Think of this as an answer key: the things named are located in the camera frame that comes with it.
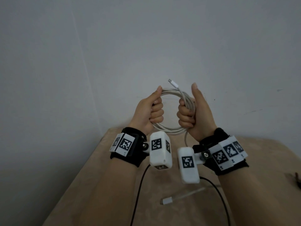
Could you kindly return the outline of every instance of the white cable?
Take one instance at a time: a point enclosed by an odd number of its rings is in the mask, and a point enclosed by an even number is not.
[[[195,105],[194,102],[192,100],[192,98],[186,93],[183,92],[179,89],[179,86],[177,83],[175,83],[174,81],[172,81],[171,79],[168,79],[168,81],[170,82],[170,84],[173,85],[173,87],[175,87],[175,89],[169,89],[169,88],[164,88],[162,89],[162,94],[161,96],[167,95],[167,94],[172,94],[175,96],[178,96],[179,98],[182,98],[184,100],[185,103],[185,107],[187,109],[189,109],[190,111],[195,112]],[[182,127],[177,127],[177,128],[167,128],[164,125],[160,124],[160,123],[153,123],[153,126],[158,129],[159,131],[164,131],[170,135],[179,135],[182,134],[184,132],[186,132],[185,134],[185,145],[187,146],[186,143],[186,138],[187,138],[187,129],[186,128],[182,128]]]

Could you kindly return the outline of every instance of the white wall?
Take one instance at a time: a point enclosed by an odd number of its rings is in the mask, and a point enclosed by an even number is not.
[[[301,156],[300,0],[72,0],[98,116],[125,124],[169,78],[197,82],[228,133]],[[164,100],[177,125],[177,98]]]
[[[228,133],[301,156],[300,0],[6,0],[0,224],[39,225],[100,137],[169,78]],[[178,98],[164,98],[177,126]]]
[[[41,225],[101,132],[68,0],[0,5],[0,225]]]

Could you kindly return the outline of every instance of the black wrist strap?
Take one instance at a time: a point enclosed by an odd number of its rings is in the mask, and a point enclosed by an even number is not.
[[[122,130],[123,133],[128,134],[132,137],[135,137],[135,140],[129,149],[127,156],[122,156],[116,152],[112,152],[110,158],[118,158],[128,163],[134,164],[136,167],[139,167],[142,161],[149,154],[143,152],[143,143],[146,142],[146,135],[139,131],[138,129],[126,127]]]
[[[228,139],[229,135],[221,128],[217,128],[212,136],[206,137],[200,141],[199,145],[194,145],[192,148],[194,153],[202,153],[203,159],[206,160],[204,166],[213,170],[216,175],[225,175],[242,167],[249,167],[246,160],[236,163],[233,167],[221,171],[215,160],[212,158],[209,148],[217,145],[219,142]]]

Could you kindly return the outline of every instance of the forearm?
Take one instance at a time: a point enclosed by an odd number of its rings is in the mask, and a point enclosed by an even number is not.
[[[128,225],[137,167],[113,158],[80,217],[80,225]]]
[[[219,176],[237,226],[293,225],[285,210],[248,167]]]

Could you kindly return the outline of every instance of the right hand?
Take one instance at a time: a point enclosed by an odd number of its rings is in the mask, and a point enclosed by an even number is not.
[[[189,111],[185,107],[183,99],[180,99],[179,111],[177,116],[179,118],[179,125],[183,128],[188,128],[188,133],[198,142],[202,139],[212,136],[217,126],[214,122],[212,112],[199,91],[196,83],[191,86],[192,94],[195,98],[196,111]]]

